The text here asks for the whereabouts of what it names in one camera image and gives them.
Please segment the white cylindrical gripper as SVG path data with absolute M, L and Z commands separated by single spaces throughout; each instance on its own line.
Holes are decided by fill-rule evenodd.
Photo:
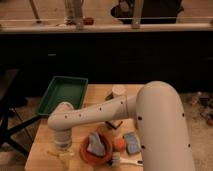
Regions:
M 55 131 L 54 134 L 54 144 L 59 150 L 67 150 L 71 144 L 71 131 Z

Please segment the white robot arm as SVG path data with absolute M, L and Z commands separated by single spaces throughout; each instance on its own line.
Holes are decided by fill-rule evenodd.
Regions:
M 134 95 L 73 110 L 59 104 L 48 118 L 58 148 L 71 146 L 78 125 L 132 118 L 138 125 L 143 171 L 195 171 L 183 105 L 168 83 L 152 81 Z

